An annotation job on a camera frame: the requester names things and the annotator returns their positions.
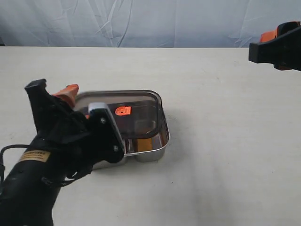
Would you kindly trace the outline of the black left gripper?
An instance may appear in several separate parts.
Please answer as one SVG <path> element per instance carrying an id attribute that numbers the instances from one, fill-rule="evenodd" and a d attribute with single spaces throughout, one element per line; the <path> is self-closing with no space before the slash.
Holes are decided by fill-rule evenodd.
<path id="1" fill-rule="evenodd" d="M 37 135 L 35 150 L 49 153 L 54 165 L 71 165 L 81 154 L 83 140 L 89 135 L 86 120 L 73 111 L 78 84 L 71 84 L 51 95 L 46 79 L 31 81 L 25 86 Z"/>

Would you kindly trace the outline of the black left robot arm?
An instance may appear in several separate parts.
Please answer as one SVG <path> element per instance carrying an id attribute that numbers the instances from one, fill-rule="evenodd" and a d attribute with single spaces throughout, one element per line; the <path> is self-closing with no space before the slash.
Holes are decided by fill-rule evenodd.
<path id="1" fill-rule="evenodd" d="M 18 145 L 24 153 L 9 174 L 0 177 L 0 223 L 51 226 L 61 188 L 91 171 L 85 154 L 87 119 L 74 111 L 76 84 L 51 95 L 41 79 L 30 82 L 25 91 L 37 134 L 28 145 Z"/>

